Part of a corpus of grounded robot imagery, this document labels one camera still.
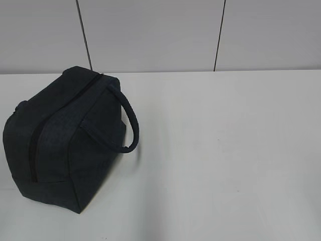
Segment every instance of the white wall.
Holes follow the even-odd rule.
[[[320,0],[226,0],[216,70],[321,68]]]
[[[1,0],[0,73],[88,66],[74,1]]]
[[[213,71],[224,0],[79,0],[94,70]],[[321,68],[321,1],[226,0],[216,70]],[[2,0],[0,74],[89,67],[75,0]]]

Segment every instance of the bag seam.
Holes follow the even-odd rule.
[[[73,186],[73,191],[74,191],[74,194],[75,194],[75,197],[76,197],[76,201],[77,201],[77,204],[79,206],[79,211],[81,211],[81,207],[80,207],[80,202],[79,202],[79,198],[78,198],[78,195],[77,195],[77,192],[76,192],[76,187],[75,187],[75,183],[74,183],[74,180],[72,178],[72,175],[70,173],[71,171],[71,167],[72,167],[72,164],[71,164],[71,158],[70,158],[70,145],[75,137],[75,134],[76,132],[78,131],[78,129],[80,128],[80,125],[81,123],[83,122],[83,120],[87,117],[88,113],[91,111],[91,109],[94,107],[94,105],[98,102],[98,100],[100,99],[100,97],[103,95],[103,93],[106,91],[107,87],[104,88],[104,90],[101,92],[101,94],[97,97],[97,99],[95,100],[95,102],[93,103],[93,105],[89,108],[89,110],[84,114],[83,118],[81,119],[81,121],[79,122],[79,124],[77,125],[77,128],[75,130],[75,132],[73,133],[72,137],[70,138],[69,140],[69,143],[68,143],[68,147],[67,147],[67,166],[68,166],[68,177],[70,178],[71,180],[71,183],[72,183],[72,186]]]

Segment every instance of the fabric bag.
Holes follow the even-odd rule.
[[[133,142],[123,147],[124,108]],[[135,149],[138,121],[117,78],[72,67],[9,117],[6,158],[21,194],[80,213],[118,153]]]

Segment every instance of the zipper track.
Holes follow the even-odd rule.
[[[65,103],[61,108],[59,108],[56,112],[50,114],[47,118],[45,118],[43,121],[41,121],[37,127],[34,129],[34,132],[31,136],[30,141],[30,148],[29,148],[29,166],[30,166],[30,172],[31,172],[31,181],[32,182],[38,182],[38,176],[37,176],[37,148],[38,148],[38,142],[39,137],[42,133],[42,130],[44,129],[46,123],[48,120],[58,111],[60,111],[62,108],[65,108],[70,103],[74,102],[76,99],[81,97],[92,85],[94,85],[103,74],[97,74],[78,94],[76,94],[70,101]]]

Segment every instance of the table surface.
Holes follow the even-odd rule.
[[[1,129],[58,76],[0,75]],[[79,215],[22,197],[1,145],[0,240],[321,240],[321,71],[113,76],[139,148]]]

